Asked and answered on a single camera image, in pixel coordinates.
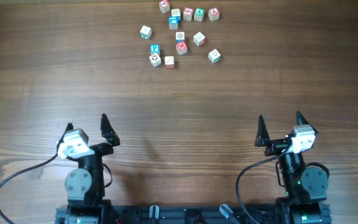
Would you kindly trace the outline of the green sided block right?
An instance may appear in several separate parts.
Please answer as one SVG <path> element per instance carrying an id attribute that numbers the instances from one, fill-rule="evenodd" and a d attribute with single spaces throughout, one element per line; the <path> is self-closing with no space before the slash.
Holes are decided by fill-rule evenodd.
<path id="1" fill-rule="evenodd" d="M 208 58 L 210 59 L 210 61 L 212 63 L 216 63 L 221 59 L 221 54 L 219 53 L 219 51 L 217 49 L 214 49 L 214 50 L 210 51 L 210 53 L 208 54 Z"/>

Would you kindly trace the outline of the red sided block bottom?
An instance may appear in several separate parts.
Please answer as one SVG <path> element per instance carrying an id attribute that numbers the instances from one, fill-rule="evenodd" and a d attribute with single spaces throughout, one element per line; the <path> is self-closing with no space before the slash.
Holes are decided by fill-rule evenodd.
<path id="1" fill-rule="evenodd" d="M 175 68 L 175 59 L 174 56 L 166 56 L 164 57 L 165 68 L 172 69 Z"/>

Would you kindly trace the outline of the brown picture block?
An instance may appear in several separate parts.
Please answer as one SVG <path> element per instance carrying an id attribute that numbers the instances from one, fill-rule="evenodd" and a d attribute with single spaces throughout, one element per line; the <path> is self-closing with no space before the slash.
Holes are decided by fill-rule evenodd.
<path id="1" fill-rule="evenodd" d="M 157 67 L 162 63 L 162 60 L 159 56 L 159 54 L 154 53 L 149 57 L 150 63 L 153 67 Z"/>

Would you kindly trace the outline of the green letter V block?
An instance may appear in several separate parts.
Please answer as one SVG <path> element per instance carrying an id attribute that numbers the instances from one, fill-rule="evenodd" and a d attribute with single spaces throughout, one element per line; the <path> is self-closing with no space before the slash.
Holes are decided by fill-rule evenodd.
<path id="1" fill-rule="evenodd" d="M 203 17 L 204 17 L 204 9 L 202 8 L 196 8 L 193 14 L 194 20 L 195 21 L 202 21 Z"/>

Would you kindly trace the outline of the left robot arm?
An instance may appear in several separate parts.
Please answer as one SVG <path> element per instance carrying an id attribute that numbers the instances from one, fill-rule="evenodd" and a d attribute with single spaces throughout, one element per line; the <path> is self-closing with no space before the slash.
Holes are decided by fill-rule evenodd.
<path id="1" fill-rule="evenodd" d="M 71 123 L 57 144 L 57 155 L 78 163 L 65 179 L 68 205 L 56 209 L 55 224 L 114 224 L 122 220 L 110 200 L 104 198 L 104 170 L 108 166 L 103 157 L 113 154 L 120 139 L 113 130 L 106 114 L 101 115 L 101 136 L 105 141 L 90 146 L 89 137 Z"/>

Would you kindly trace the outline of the red letter A block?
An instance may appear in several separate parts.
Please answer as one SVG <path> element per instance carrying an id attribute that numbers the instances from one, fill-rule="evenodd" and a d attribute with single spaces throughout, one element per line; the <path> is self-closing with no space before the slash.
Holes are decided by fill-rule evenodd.
<path id="1" fill-rule="evenodd" d="M 220 11 L 218 8 L 214 7 L 208 10 L 208 17 L 210 21 L 216 21 L 220 17 Z"/>

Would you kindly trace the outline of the red letter M block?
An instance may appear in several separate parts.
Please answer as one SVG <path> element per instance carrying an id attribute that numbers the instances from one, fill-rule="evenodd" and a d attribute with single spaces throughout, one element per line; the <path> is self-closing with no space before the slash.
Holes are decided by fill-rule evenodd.
<path id="1" fill-rule="evenodd" d="M 181 42 L 176 43 L 176 50 L 179 55 L 183 55 L 183 54 L 187 53 L 188 46 L 187 46 L 186 42 L 181 41 Z"/>

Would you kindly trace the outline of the orange picture blue block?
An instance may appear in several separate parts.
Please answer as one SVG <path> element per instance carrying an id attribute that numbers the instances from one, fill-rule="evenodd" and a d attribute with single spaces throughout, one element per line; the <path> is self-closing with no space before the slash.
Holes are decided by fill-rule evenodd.
<path id="1" fill-rule="evenodd" d="M 175 40 L 176 40 L 176 43 L 185 41 L 185 33 L 184 32 L 176 32 Z"/>

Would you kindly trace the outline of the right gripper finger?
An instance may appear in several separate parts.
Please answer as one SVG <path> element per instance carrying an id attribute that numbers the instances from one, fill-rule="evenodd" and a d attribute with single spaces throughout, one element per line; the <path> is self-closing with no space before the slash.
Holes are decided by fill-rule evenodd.
<path id="1" fill-rule="evenodd" d="M 313 131 L 314 131 L 314 135 L 317 136 L 318 135 L 318 131 L 305 119 L 305 117 L 302 115 L 302 113 L 300 111 L 296 112 L 296 122 L 297 125 L 309 125 Z"/>
<path id="2" fill-rule="evenodd" d="M 265 125 L 265 120 L 262 115 L 258 118 L 258 130 L 255 137 L 255 147 L 264 147 L 270 144 L 270 136 Z"/>

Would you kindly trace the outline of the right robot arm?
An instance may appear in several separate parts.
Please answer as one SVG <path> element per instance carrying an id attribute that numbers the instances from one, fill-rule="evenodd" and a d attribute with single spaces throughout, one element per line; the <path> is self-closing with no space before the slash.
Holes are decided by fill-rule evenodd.
<path id="1" fill-rule="evenodd" d="M 306 163 L 303 153 L 314 146 L 317 130 L 296 112 L 296 126 L 283 139 L 270 139 L 264 117 L 259 116 L 255 146 L 264 147 L 266 156 L 276 156 L 278 183 L 287 196 L 276 199 L 282 223 L 331 223 L 327 199 L 329 170 L 318 162 Z"/>

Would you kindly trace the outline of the blue letter P block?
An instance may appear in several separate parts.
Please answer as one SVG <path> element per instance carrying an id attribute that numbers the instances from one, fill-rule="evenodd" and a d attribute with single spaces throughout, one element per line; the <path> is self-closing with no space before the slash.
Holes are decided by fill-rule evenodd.
<path id="1" fill-rule="evenodd" d="M 159 44 L 152 44 L 150 46 L 150 54 L 151 55 L 153 55 L 153 54 L 160 55 L 160 46 L 159 46 Z"/>

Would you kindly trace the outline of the green sided block left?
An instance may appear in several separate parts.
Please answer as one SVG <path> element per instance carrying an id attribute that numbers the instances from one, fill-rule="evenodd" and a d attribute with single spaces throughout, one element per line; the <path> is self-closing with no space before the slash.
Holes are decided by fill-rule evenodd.
<path id="1" fill-rule="evenodd" d="M 143 39 L 150 39 L 151 35 L 152 35 L 152 29 L 148 26 L 142 26 L 140 30 L 140 36 Z"/>

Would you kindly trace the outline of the red letter block top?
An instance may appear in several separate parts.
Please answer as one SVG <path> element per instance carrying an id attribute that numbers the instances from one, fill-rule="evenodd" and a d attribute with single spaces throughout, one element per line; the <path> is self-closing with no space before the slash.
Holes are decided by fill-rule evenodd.
<path id="1" fill-rule="evenodd" d="M 158 5 L 162 13 L 166 13 L 170 10 L 170 3 L 168 0 L 160 0 Z"/>

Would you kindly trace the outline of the red number nine block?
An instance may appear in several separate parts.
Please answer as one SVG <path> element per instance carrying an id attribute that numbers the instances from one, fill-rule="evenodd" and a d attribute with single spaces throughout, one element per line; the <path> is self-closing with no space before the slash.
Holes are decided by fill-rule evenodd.
<path id="1" fill-rule="evenodd" d="M 190 7 L 186 7 L 183 10 L 183 19 L 186 21 L 191 21 L 193 18 L 194 9 Z"/>

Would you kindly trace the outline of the green sided block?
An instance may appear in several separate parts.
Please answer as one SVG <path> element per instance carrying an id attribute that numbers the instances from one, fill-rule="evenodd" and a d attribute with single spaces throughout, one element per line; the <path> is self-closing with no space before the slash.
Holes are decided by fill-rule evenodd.
<path id="1" fill-rule="evenodd" d="M 212 63 L 216 63 L 221 59 L 221 54 L 219 53 L 219 51 L 217 49 L 214 49 L 214 50 L 210 51 L 210 53 L 208 54 L 208 58 L 210 59 L 210 61 Z"/>
<path id="2" fill-rule="evenodd" d="M 148 26 L 142 26 L 140 30 L 140 36 L 143 39 L 150 39 L 151 35 L 152 35 L 152 29 Z"/>

